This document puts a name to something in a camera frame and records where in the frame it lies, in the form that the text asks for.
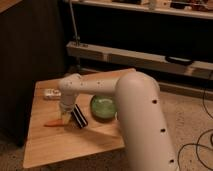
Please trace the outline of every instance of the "green ball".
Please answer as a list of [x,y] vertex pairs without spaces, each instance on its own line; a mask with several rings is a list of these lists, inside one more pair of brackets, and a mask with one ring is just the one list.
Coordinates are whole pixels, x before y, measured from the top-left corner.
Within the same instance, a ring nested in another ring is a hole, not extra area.
[[110,97],[106,96],[93,96],[90,102],[92,114],[100,119],[115,118],[116,106]]

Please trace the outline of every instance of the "wooden tabletop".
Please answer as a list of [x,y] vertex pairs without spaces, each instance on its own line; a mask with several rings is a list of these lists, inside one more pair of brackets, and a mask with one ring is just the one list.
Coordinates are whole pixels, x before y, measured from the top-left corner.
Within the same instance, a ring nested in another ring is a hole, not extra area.
[[22,0],[1,0],[0,1],[0,13],[21,1]]
[[[126,69],[83,76],[84,80],[115,78]],[[58,100],[43,99],[45,88],[57,88],[59,79],[36,83],[30,118],[28,139],[24,155],[24,168],[46,165],[95,153],[123,148],[119,124],[116,119],[100,123],[91,113],[89,103],[92,95],[80,94],[77,104],[88,120],[88,126],[79,129],[73,121],[65,127],[44,127],[44,123],[60,118]]]

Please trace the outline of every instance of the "speckled floor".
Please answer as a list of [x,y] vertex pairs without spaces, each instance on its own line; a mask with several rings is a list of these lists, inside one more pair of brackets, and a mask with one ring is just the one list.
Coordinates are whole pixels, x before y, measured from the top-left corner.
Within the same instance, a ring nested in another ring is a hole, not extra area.
[[[161,92],[160,98],[176,153],[178,153],[183,144],[195,143],[202,132],[213,128],[213,119],[206,114],[202,99],[166,92]],[[206,100],[205,103],[209,112],[213,114],[213,101]],[[209,136],[210,133],[204,135],[201,139],[201,143],[211,147]],[[204,161],[207,166],[213,168],[213,152],[200,149],[199,153],[202,161]],[[0,135],[0,170],[2,171],[130,170],[124,149],[32,169],[22,168],[23,155],[24,147],[18,148],[3,135]],[[208,169],[203,167],[198,161],[195,155],[195,146],[187,146],[183,149],[180,155],[180,164],[181,171],[208,171]]]

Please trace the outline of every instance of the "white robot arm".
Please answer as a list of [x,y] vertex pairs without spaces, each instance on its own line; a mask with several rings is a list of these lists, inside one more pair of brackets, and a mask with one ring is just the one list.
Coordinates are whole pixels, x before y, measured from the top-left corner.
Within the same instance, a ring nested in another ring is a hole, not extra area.
[[113,80],[62,79],[60,108],[72,111],[78,93],[114,98],[130,166],[134,171],[177,171],[178,164],[162,113],[158,83],[150,76],[127,73]]

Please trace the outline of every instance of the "orange object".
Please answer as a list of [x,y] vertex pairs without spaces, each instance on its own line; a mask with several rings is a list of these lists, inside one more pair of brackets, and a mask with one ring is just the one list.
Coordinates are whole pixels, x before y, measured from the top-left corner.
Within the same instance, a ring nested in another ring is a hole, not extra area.
[[44,126],[46,126],[46,127],[57,127],[57,126],[64,126],[64,124],[62,122],[62,119],[56,119],[56,120],[46,122],[44,124]]

